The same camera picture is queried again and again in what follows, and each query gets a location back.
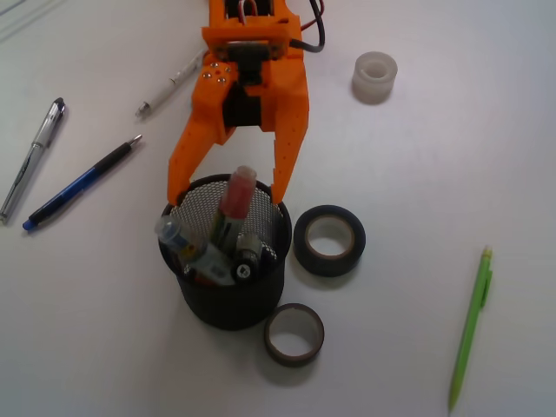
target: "red marker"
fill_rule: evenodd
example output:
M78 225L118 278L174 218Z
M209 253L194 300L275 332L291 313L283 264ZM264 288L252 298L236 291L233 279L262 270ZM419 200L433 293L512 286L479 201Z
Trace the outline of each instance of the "red marker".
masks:
M220 200L210 241L229 256L234 255L237 236L249 212L256 177L257 173L250 167L239 167L230 177Z

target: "green mechanical pencil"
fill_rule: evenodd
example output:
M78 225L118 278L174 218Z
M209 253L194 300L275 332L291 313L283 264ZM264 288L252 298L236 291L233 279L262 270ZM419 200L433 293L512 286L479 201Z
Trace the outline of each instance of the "green mechanical pencil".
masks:
M492 257L493 250L487 246L480 258L479 273L477 274L473 296L471 297L471 303L467 311L466 326L463 328L463 335L461 336L460 351L458 352L455 368L453 369L450 398L448 400L448 409L450 411L452 411L460 395L479 312L485 306L485 301L487 301L488 288L490 287L490 280L493 277L493 271L490 270L490 261Z

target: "black cable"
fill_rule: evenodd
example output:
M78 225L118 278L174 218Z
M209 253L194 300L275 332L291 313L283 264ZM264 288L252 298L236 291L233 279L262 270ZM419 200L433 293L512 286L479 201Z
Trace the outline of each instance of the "black cable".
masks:
M311 7L314 12L314 20L316 21L316 26L319 28L319 44L317 46L304 43L299 39L292 39L289 41L289 46L296 48L298 50L305 50L306 52L321 52L324 49L324 23L322 22L321 12L319 11L319 6L316 4L316 0L309 0Z

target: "blue pen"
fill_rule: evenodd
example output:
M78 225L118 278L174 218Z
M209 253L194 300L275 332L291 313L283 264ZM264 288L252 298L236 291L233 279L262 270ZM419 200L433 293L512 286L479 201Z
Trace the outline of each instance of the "blue pen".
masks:
M44 204L39 210L29 216L29 220L23 224L23 228L31 231L39 224L54 215L67 202L71 201L76 195L93 185L103 174L108 172L112 167L118 164L133 148L142 135L136 136L130 141L117 147L103 159L95 164L86 173L73 181L68 187L63 189L58 195Z

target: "pen clip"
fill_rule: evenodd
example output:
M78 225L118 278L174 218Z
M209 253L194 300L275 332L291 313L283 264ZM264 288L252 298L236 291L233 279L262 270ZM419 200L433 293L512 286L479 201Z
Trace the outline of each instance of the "pen clip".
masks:
M481 308L485 307L485 304L487 303L488 289L490 288L490 281L492 278L493 278L493 271L487 271L486 280L485 280L485 290L483 291L483 298L480 301Z

